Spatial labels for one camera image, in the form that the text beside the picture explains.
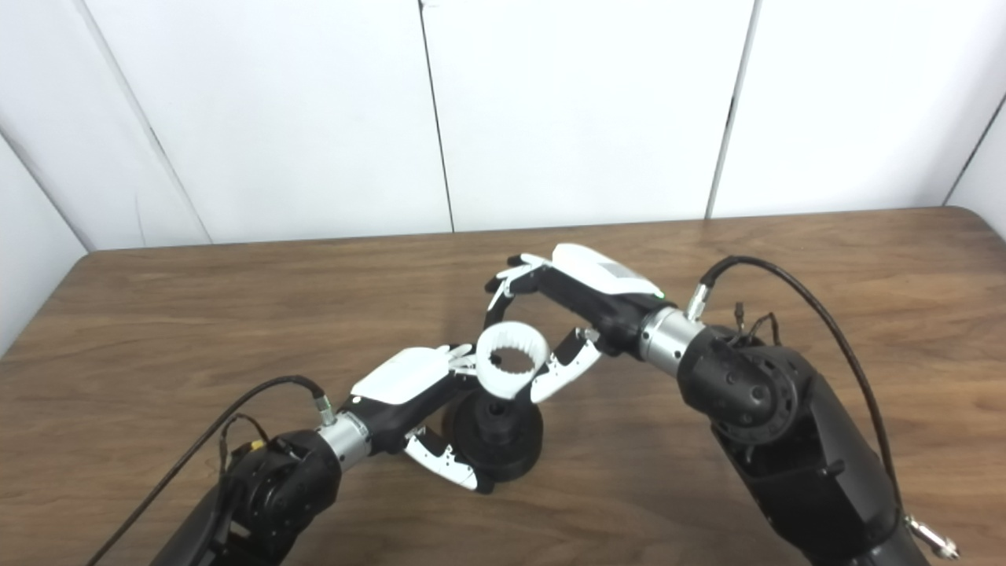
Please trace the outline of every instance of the metal connector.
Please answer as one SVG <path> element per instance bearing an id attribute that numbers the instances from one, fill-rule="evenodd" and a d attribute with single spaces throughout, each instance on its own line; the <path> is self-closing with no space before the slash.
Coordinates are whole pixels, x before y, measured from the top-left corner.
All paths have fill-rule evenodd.
<path id="1" fill-rule="evenodd" d="M 705 311 L 705 302 L 707 301 L 709 301 L 709 289 L 702 285 L 702 282 L 699 282 L 698 288 L 695 288 L 695 295 L 688 302 L 688 309 L 685 310 L 685 319 L 692 323 L 698 321 L 698 318 L 702 317 L 702 312 Z"/>
<path id="2" fill-rule="evenodd" d="M 315 399 L 315 407 L 321 414 L 321 426 L 332 426 L 335 424 L 335 413 L 332 412 L 332 404 L 328 401 L 328 396 Z"/>
<path id="3" fill-rule="evenodd" d="M 915 518 L 910 515 L 904 516 L 904 524 L 916 539 L 930 547 L 933 554 L 944 560 L 957 560 L 961 558 L 961 553 L 958 552 L 954 541 L 937 533 L 929 525 L 915 521 Z"/>

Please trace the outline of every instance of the robotic arm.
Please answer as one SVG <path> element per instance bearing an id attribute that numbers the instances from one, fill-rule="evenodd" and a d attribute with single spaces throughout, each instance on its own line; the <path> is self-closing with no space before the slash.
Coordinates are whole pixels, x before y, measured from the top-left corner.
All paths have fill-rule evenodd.
<path id="1" fill-rule="evenodd" d="M 193 509 L 153 566 L 280 564 L 314 517 L 335 503 L 342 476 L 367 456 L 404 450 L 449 479 L 488 492 L 492 483 L 421 423 L 471 389 L 471 345 L 401 351 L 357 382 L 323 424 L 245 444 Z"/>
<path id="2" fill-rule="evenodd" d="M 487 285 L 486 326 L 515 296 L 541 293 L 599 333 L 598 349 L 676 378 L 756 503 L 815 566 L 924 566 L 914 534 L 941 558 L 953 542 L 906 517 L 891 479 L 824 378 L 799 353 L 699 321 L 711 286 L 687 311 L 651 281 L 581 245 L 551 260 L 523 253 Z"/>

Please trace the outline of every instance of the black round stand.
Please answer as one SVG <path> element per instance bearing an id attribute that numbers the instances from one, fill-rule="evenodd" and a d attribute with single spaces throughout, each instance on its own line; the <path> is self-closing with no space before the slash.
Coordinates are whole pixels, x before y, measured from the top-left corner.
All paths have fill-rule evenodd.
<path id="1" fill-rule="evenodd" d="M 472 467 L 494 482 L 510 482 L 538 461 L 544 423 L 530 401 L 506 401 L 476 391 L 445 415 L 444 431 Z"/>

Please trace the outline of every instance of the white ring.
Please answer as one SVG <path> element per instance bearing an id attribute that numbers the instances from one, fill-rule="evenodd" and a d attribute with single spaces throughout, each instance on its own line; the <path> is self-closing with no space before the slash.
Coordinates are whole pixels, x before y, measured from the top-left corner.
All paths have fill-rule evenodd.
<path id="1" fill-rule="evenodd" d="M 534 367 L 527 372 L 511 373 L 497 368 L 490 356 L 500 349 L 513 349 L 527 355 Z M 475 372 L 482 387 L 501 399 L 513 399 L 534 379 L 548 361 L 551 351 L 541 333 L 523 323 L 498 323 L 486 329 L 475 347 Z"/>

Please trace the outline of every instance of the white wall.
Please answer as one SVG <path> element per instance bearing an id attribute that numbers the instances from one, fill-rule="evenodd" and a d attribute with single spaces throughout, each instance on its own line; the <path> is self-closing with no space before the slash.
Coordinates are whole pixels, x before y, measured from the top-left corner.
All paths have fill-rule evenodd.
<path id="1" fill-rule="evenodd" d="M 751 2 L 427 6 L 459 230 L 702 216 Z"/>
<path id="2" fill-rule="evenodd" d="M 83 253 L 83 245 L 0 139 L 0 356 Z"/>
<path id="3" fill-rule="evenodd" d="M 0 131 L 97 248 L 699 217 L 751 6 L 0 0 Z M 765 2 L 715 215 L 940 203 L 1003 52 L 999 0 Z"/>
<path id="4" fill-rule="evenodd" d="M 214 241 L 447 231 L 415 0 L 88 0 Z"/>
<path id="5" fill-rule="evenodd" d="M 974 210 L 1006 238 L 1006 112 L 999 111 L 948 203 Z"/>
<path id="6" fill-rule="evenodd" d="M 1004 52 L 1001 0 L 765 2 L 714 215 L 940 204 Z"/>
<path id="7" fill-rule="evenodd" d="M 0 129 L 96 248 L 207 243 L 80 0 L 0 0 Z"/>

